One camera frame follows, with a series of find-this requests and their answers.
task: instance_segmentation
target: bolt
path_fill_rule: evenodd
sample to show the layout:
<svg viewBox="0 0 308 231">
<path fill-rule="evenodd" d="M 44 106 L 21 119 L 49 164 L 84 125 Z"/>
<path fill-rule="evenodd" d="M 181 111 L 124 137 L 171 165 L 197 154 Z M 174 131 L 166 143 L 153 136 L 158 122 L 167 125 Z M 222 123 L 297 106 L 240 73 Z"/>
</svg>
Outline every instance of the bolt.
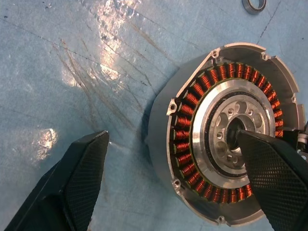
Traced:
<svg viewBox="0 0 308 231">
<path fill-rule="evenodd" d="M 228 114 L 231 116 L 231 115 L 233 115 L 233 112 L 234 112 L 234 110 L 232 109 L 232 108 L 230 108 L 229 110 L 228 110 Z"/>
<path fill-rule="evenodd" d="M 221 138 L 222 138 L 222 133 L 221 133 L 221 132 L 217 133 L 217 138 L 218 138 L 218 139 L 221 139 Z"/>
</svg>

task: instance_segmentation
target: copper winding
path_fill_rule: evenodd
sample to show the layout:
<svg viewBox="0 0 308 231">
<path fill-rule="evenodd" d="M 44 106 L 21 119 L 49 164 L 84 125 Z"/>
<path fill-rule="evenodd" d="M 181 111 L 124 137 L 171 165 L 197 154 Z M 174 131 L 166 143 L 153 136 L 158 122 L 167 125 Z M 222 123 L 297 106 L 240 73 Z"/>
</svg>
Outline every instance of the copper winding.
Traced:
<svg viewBox="0 0 308 231">
<path fill-rule="evenodd" d="M 263 87 L 263 85 L 265 84 L 265 81 L 266 81 L 265 76 L 261 75 L 261 77 L 259 78 L 259 81 L 257 83 L 257 86 L 259 88 Z"/>
<path fill-rule="evenodd" d="M 256 83 L 260 73 L 257 70 L 254 70 L 251 74 L 250 81 Z"/>
<path fill-rule="evenodd" d="M 243 64 L 240 64 L 240 63 L 236 64 L 236 74 L 237 74 L 238 78 L 242 78 L 242 76 L 243 76 L 243 69 L 244 69 Z"/>
<path fill-rule="evenodd" d="M 190 106 L 181 103 L 179 108 L 180 108 L 180 112 L 187 114 L 187 115 L 190 115 L 190 116 L 193 115 L 193 109 Z"/>
<path fill-rule="evenodd" d="M 283 130 L 276 130 L 275 131 L 275 136 L 276 137 L 282 137 L 283 136 Z"/>
<path fill-rule="evenodd" d="M 237 202 L 237 200 L 236 200 L 236 190 L 231 189 L 230 190 L 230 203 L 235 203 L 235 202 Z"/>
<path fill-rule="evenodd" d="M 198 95 L 198 96 L 203 96 L 204 94 L 204 91 L 201 87 L 201 85 L 197 82 L 194 82 L 193 85 L 192 85 L 192 88 L 194 89 L 195 93 Z"/>
<path fill-rule="evenodd" d="M 182 126 L 182 127 L 189 127 L 191 125 L 191 121 L 187 119 L 186 117 L 178 117 L 175 121 L 176 126 Z"/>
<path fill-rule="evenodd" d="M 283 120 L 282 119 L 278 119 L 275 121 L 275 126 L 278 127 L 282 127 L 283 126 Z"/>
<path fill-rule="evenodd" d="M 214 68 L 212 68 L 209 70 L 209 72 L 211 74 L 211 77 L 214 83 L 218 83 L 219 79 L 218 79 L 217 71 Z"/>
<path fill-rule="evenodd" d="M 173 140 L 183 140 L 189 137 L 189 131 L 173 130 Z"/>
<path fill-rule="evenodd" d="M 184 177 L 186 177 L 186 176 L 192 174 L 195 170 L 196 170 L 196 167 L 194 166 L 193 163 L 191 163 L 191 164 L 187 165 L 185 168 L 183 168 L 181 170 L 181 172 L 182 172 L 182 175 Z"/>
<path fill-rule="evenodd" d="M 267 95 L 267 93 L 269 92 L 270 89 L 271 89 L 271 84 L 270 84 L 269 82 L 267 82 L 267 83 L 265 84 L 265 86 L 263 87 L 263 92 L 264 92 L 264 94 Z"/>
<path fill-rule="evenodd" d="M 278 109 L 278 110 L 274 111 L 274 117 L 275 118 L 278 118 L 280 116 L 282 116 L 282 110 L 281 109 Z"/>
<path fill-rule="evenodd" d="M 229 192 L 228 189 L 223 189 L 222 190 L 222 195 L 220 198 L 221 203 L 227 203 L 228 202 L 228 197 L 229 197 Z"/>
<path fill-rule="evenodd" d="M 268 100 L 271 102 L 273 99 L 275 99 L 277 96 L 277 93 L 272 90 L 269 94 L 268 94 Z"/>
<path fill-rule="evenodd" d="M 180 153 L 189 148 L 189 143 L 177 143 L 174 144 L 174 153 Z"/>
<path fill-rule="evenodd" d="M 196 186 L 195 190 L 197 193 L 201 193 L 205 186 L 205 180 L 202 179 Z"/>
<path fill-rule="evenodd" d="M 187 182 L 189 183 L 189 185 L 193 186 L 193 185 L 195 185 L 197 183 L 199 178 L 200 178 L 200 173 L 199 172 L 195 172 L 191 177 L 189 177 Z"/>
<path fill-rule="evenodd" d="M 221 80 L 227 79 L 227 70 L 223 64 L 218 67 L 218 71 L 219 71 Z"/>
<path fill-rule="evenodd" d="M 203 84 L 204 84 L 204 86 L 206 87 L 206 89 L 209 89 L 209 88 L 212 86 L 212 84 L 211 84 L 209 78 L 208 78 L 205 74 L 203 74 L 203 75 L 200 77 L 200 79 L 201 79 L 201 81 L 203 82 Z"/>
<path fill-rule="evenodd" d="M 245 191 L 244 191 L 244 188 L 238 188 L 238 189 L 237 189 L 237 192 L 238 192 L 238 199 L 239 199 L 239 201 L 245 199 Z"/>
<path fill-rule="evenodd" d="M 244 186 L 246 197 L 250 197 L 252 195 L 252 190 L 250 184 L 247 184 Z"/>
<path fill-rule="evenodd" d="M 206 199 L 209 199 L 212 194 L 212 190 L 213 190 L 213 185 L 208 183 L 206 186 L 205 192 L 203 194 L 203 197 L 205 197 Z"/>
<path fill-rule="evenodd" d="M 271 103 L 271 107 L 272 107 L 273 110 L 276 109 L 279 106 L 280 106 L 279 100 L 275 100 L 274 102 Z"/>
<path fill-rule="evenodd" d="M 249 80 L 251 72 L 252 72 L 251 66 L 246 65 L 243 79 Z"/>
<path fill-rule="evenodd" d="M 190 102 L 191 104 L 193 104 L 194 106 L 196 106 L 198 103 L 197 98 L 193 94 L 189 93 L 188 91 L 184 95 L 184 99 Z"/>
<path fill-rule="evenodd" d="M 213 192 L 212 201 L 217 203 L 219 201 L 219 197 L 220 197 L 220 189 L 219 188 L 215 188 L 214 192 Z"/>
<path fill-rule="evenodd" d="M 191 160 L 192 160 L 192 154 L 191 153 L 184 154 L 184 155 L 181 155 L 179 157 L 176 157 L 178 167 L 183 166 L 184 164 L 187 164 Z"/>
<path fill-rule="evenodd" d="M 229 77 L 234 78 L 234 72 L 235 72 L 234 63 L 227 64 L 227 66 L 228 66 Z"/>
</svg>

